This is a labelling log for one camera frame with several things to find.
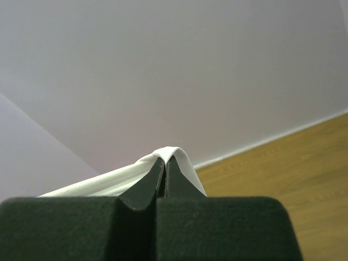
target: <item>white cloth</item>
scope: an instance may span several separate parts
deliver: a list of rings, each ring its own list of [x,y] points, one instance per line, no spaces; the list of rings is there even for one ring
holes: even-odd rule
[[[182,174],[201,193],[207,195],[184,150],[179,147],[164,147],[142,157],[132,165],[86,179],[40,197],[117,196],[143,178],[157,158],[161,158],[167,164],[172,156],[175,156]]]

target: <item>brown wooden surface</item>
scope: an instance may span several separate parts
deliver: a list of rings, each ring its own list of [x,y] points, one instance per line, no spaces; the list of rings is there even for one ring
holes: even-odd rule
[[[348,260],[348,114],[198,170],[208,196],[287,208],[305,260]]]

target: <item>baseboard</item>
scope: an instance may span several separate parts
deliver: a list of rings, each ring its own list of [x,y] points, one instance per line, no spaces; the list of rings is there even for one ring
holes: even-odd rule
[[[339,113],[330,115],[330,116],[328,116],[328,117],[324,117],[324,118],[322,118],[322,119],[320,119],[320,120],[312,121],[312,122],[310,122],[310,123],[308,123],[308,124],[301,125],[301,126],[299,126],[299,127],[293,128],[293,129],[288,130],[288,131],[286,131],[286,132],[282,132],[282,133],[280,133],[280,134],[278,134],[278,135],[273,135],[273,136],[271,136],[271,137],[269,137],[269,138],[266,138],[266,139],[263,139],[263,140],[261,140],[261,141],[255,142],[255,143],[253,143],[253,144],[250,144],[250,145],[241,147],[241,148],[239,148],[239,149],[237,149],[237,150],[234,150],[234,151],[232,151],[232,152],[230,152],[230,153],[224,154],[224,155],[222,155],[222,156],[220,156],[220,157],[216,157],[216,158],[214,158],[214,159],[207,160],[207,161],[205,161],[205,162],[203,162],[203,163],[196,164],[196,165],[194,166],[194,168],[197,170],[197,169],[200,169],[200,168],[202,168],[202,167],[206,167],[206,166],[208,166],[208,165],[211,165],[211,164],[214,164],[214,163],[219,162],[219,161],[221,161],[221,160],[227,159],[227,158],[232,157],[232,156],[234,156],[234,155],[237,155],[237,154],[239,154],[239,153],[243,153],[243,152],[245,152],[245,151],[251,150],[251,149],[256,148],[256,147],[258,147],[258,146],[267,144],[267,143],[269,143],[269,142],[278,140],[278,139],[283,138],[283,137],[285,137],[285,136],[294,134],[294,133],[296,133],[296,132],[302,131],[302,130],[307,129],[307,128],[310,128],[310,127],[313,127],[313,126],[315,126],[315,125],[321,124],[321,123],[323,123],[323,122],[325,122],[325,121],[328,121],[328,120],[331,120],[331,119],[333,119],[333,118],[342,116],[342,115],[344,115],[344,114],[346,114],[346,113],[348,113],[348,108],[345,109],[345,110],[343,110],[343,111],[341,111],[341,112],[339,112]]]

